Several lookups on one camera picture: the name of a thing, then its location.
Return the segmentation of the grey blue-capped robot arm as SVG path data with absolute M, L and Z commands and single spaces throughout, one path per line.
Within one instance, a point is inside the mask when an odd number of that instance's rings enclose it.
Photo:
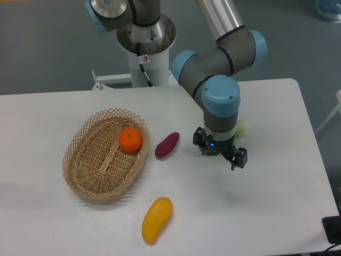
M 233 1 L 198 1 L 198 6 L 216 47 L 202 55 L 185 50 L 170 61 L 176 29 L 161 13 L 160 1 L 85 2 L 100 33 L 116 31 L 133 86 L 163 86 L 174 76 L 203 110 L 204 126 L 196 129 L 194 145 L 203 155 L 213 151 L 233 168 L 243 168 L 247 150 L 234 144 L 241 96 L 233 74 L 263 60 L 267 43 L 259 31 L 245 28 Z

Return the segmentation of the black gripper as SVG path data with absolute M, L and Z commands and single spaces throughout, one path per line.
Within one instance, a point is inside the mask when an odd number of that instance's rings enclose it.
M 236 127 L 224 132 L 198 127 L 193 134 L 193 144 L 198 146 L 202 155 L 222 154 L 231 163 L 231 170 L 243 169 L 248 161 L 246 148 L 236 148 L 234 139 Z

